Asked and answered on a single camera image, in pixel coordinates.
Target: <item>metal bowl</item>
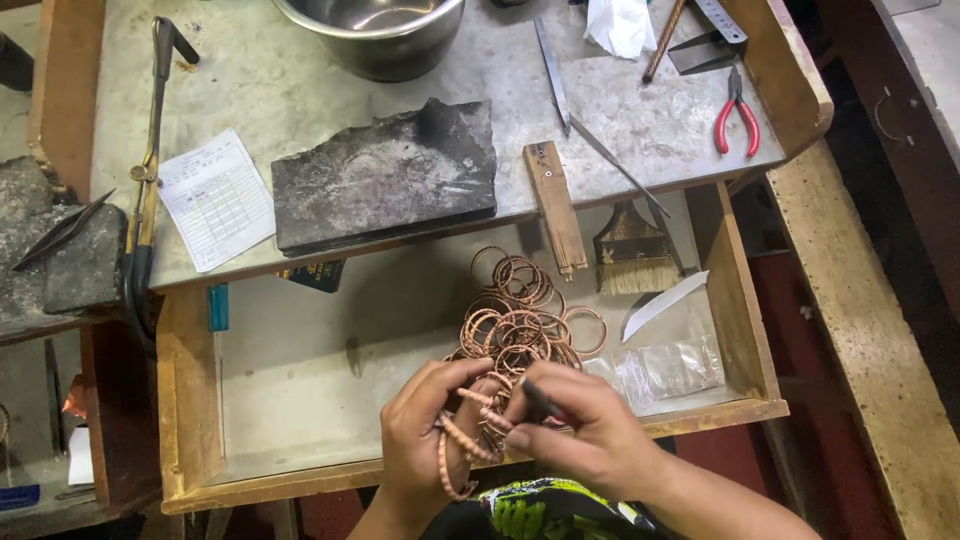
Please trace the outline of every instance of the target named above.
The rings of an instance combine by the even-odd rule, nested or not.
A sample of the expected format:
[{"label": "metal bowl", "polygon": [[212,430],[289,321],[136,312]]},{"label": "metal bowl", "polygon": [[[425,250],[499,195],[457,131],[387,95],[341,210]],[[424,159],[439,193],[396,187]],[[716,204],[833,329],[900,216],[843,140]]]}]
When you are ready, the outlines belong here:
[{"label": "metal bowl", "polygon": [[396,83],[416,79],[446,56],[465,0],[274,0],[291,20],[321,36],[354,74]]}]

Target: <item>wooden stick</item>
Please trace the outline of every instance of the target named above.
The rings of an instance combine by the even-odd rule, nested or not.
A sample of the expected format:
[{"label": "wooden stick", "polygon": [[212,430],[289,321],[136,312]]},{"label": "wooden stick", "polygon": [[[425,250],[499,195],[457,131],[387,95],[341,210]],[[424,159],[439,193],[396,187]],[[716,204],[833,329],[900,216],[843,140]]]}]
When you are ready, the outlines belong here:
[{"label": "wooden stick", "polygon": [[523,147],[523,159],[530,171],[537,204],[550,235],[557,269],[564,280],[572,282],[574,270],[587,268],[587,254],[570,192],[566,189],[566,175],[557,147],[552,140],[528,144]]},{"label": "wooden stick", "polygon": [[663,33],[660,34],[660,41],[657,42],[657,50],[650,57],[650,63],[647,64],[647,70],[643,72],[643,83],[648,84],[654,80],[654,74],[657,73],[657,66],[663,59],[663,53],[666,52],[666,46],[670,43],[673,31],[677,28],[677,21],[680,20],[680,13],[684,10],[686,0],[676,0],[673,4],[673,10],[670,12],[670,18],[666,19],[666,26],[663,27]]}]

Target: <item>pile of bangles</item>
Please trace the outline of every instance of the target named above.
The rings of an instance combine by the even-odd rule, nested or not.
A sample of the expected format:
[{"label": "pile of bangles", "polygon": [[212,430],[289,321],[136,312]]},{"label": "pile of bangles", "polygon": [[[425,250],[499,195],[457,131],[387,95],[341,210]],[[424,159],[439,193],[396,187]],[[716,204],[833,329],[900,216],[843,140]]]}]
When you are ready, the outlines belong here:
[{"label": "pile of bangles", "polygon": [[[499,254],[492,282],[485,284],[477,276],[477,264],[488,254]],[[497,247],[486,247],[473,257],[470,272],[482,291],[470,303],[460,330],[460,349],[444,358],[490,357],[493,370],[480,379],[496,381],[500,388],[492,397],[458,388],[457,394],[481,406],[481,434],[478,439],[466,435],[453,423],[453,413],[442,410],[437,418],[440,435],[440,478],[444,490],[454,501],[463,501],[476,487],[469,482],[462,491],[450,483],[446,468],[446,440],[462,446],[470,463],[495,464],[503,461],[503,438],[513,424],[503,417],[511,392],[527,367],[535,361],[551,361],[583,370],[582,359],[600,352],[607,342],[607,323],[589,307],[568,307],[564,295],[554,288],[550,277],[527,258],[509,255]],[[589,350],[573,348],[573,334],[567,322],[574,316],[595,317],[603,327],[600,342]],[[562,426],[553,419],[547,424]]]}]

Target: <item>paintbrush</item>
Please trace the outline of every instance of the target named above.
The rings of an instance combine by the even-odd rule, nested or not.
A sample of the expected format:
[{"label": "paintbrush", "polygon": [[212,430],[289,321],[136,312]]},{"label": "paintbrush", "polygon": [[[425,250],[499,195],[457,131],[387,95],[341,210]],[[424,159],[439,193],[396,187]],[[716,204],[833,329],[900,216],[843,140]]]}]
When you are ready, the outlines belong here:
[{"label": "paintbrush", "polygon": [[615,204],[610,222],[593,238],[597,290],[606,295],[640,294],[676,285],[680,269],[671,247],[670,237],[647,223],[633,201]]}]

